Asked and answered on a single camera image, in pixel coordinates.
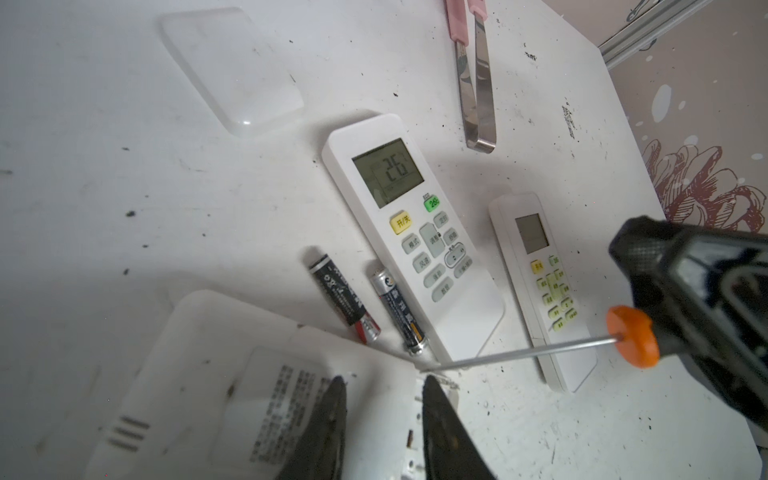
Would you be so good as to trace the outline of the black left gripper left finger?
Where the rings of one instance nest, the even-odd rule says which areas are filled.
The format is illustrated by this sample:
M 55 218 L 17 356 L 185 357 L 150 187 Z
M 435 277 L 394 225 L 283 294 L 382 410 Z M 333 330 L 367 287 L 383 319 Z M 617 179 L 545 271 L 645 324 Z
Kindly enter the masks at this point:
M 330 382 L 295 450 L 276 479 L 340 479 L 347 420 L 347 388 L 336 376 Z

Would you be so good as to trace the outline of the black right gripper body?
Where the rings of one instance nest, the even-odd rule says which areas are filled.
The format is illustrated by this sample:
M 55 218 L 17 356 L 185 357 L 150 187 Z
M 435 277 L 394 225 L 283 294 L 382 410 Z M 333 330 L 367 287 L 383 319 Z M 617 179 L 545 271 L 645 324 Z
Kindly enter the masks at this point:
M 651 368 L 678 356 L 701 383 L 767 427 L 767 238 L 647 216 L 608 249 L 632 303 L 608 311 L 621 356 Z

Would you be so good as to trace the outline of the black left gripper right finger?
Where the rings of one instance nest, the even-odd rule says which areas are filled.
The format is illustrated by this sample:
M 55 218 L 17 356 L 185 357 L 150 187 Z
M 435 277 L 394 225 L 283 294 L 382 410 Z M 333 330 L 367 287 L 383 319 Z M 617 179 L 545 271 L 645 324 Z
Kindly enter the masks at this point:
M 422 389 L 422 426 L 427 479 L 495 478 L 433 375 Z

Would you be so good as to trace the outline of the orange black screwdriver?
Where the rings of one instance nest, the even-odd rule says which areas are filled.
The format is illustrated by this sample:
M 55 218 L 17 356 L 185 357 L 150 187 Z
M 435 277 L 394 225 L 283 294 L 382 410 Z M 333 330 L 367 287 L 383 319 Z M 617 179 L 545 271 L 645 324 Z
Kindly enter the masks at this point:
M 655 322 L 645 311 L 629 306 L 611 307 L 605 317 L 608 334 L 602 337 L 572 340 L 523 350 L 497 353 L 421 369 L 421 373 L 436 373 L 478 366 L 517 361 L 528 358 L 574 353 L 613 346 L 630 365 L 647 369 L 656 366 L 666 356 L 690 354 L 691 347 L 669 326 Z

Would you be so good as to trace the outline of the white remote control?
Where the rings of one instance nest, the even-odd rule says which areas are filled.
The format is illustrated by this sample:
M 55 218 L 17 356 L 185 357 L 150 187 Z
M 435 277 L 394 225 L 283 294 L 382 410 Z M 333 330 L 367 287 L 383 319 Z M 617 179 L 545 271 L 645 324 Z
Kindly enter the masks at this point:
M 274 479 L 336 377 L 342 477 L 424 478 L 412 362 L 210 290 L 178 303 L 84 475 Z
M 435 357 L 477 357 L 504 299 L 436 176 L 395 114 L 332 131 L 322 159 Z

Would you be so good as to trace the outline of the small black battery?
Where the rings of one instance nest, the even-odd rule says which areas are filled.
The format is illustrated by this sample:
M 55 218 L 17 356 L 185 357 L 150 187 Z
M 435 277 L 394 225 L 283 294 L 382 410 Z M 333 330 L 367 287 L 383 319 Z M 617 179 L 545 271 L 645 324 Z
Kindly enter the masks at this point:
M 329 255 L 309 266 L 309 272 L 345 323 L 363 344 L 375 342 L 381 329 Z

